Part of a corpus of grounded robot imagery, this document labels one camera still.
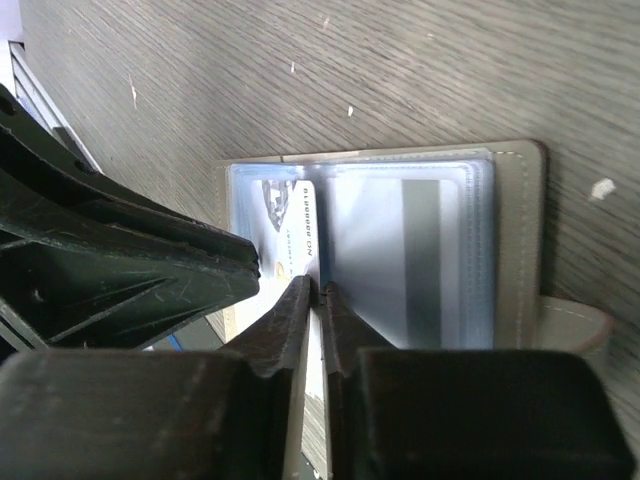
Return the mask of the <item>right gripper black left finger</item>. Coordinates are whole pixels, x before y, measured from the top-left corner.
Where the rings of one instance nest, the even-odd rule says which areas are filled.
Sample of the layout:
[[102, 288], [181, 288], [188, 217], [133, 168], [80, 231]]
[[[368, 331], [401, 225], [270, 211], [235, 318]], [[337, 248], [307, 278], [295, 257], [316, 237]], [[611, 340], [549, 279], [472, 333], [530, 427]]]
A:
[[214, 351], [30, 350], [1, 367], [5, 479], [294, 479], [311, 280]]

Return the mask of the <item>grey leather card holder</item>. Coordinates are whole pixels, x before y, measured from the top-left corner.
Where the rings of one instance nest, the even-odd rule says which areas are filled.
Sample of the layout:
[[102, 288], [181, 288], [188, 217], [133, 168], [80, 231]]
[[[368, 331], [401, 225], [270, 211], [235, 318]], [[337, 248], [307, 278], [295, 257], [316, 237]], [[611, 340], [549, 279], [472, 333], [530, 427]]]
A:
[[539, 292], [545, 177], [526, 140], [231, 162], [229, 225], [261, 271], [235, 328], [309, 274], [401, 348], [603, 353], [607, 314]]

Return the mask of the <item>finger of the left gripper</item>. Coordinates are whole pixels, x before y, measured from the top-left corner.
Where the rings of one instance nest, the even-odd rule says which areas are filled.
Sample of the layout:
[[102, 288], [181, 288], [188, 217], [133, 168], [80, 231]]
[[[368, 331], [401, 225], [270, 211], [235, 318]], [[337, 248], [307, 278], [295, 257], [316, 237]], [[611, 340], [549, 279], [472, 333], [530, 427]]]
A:
[[251, 242], [90, 169], [1, 94], [1, 349], [147, 347], [254, 296]]

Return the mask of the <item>white patterned credit card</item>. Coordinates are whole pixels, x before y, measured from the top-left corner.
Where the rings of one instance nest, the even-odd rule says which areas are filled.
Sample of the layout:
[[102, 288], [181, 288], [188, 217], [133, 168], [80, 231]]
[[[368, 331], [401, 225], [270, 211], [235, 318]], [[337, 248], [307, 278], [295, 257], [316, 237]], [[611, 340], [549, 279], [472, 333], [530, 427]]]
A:
[[251, 317], [271, 309], [293, 278], [319, 278], [316, 191], [308, 180], [251, 182], [250, 239], [260, 267], [260, 290]]

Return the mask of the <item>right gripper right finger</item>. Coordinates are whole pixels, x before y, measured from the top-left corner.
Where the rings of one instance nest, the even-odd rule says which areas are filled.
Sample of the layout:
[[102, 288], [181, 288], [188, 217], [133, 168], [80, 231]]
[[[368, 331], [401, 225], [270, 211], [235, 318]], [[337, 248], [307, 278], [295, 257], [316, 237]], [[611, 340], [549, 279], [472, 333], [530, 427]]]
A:
[[334, 479], [630, 479], [605, 393], [612, 318], [544, 297], [535, 349], [393, 347], [334, 283], [322, 295]]

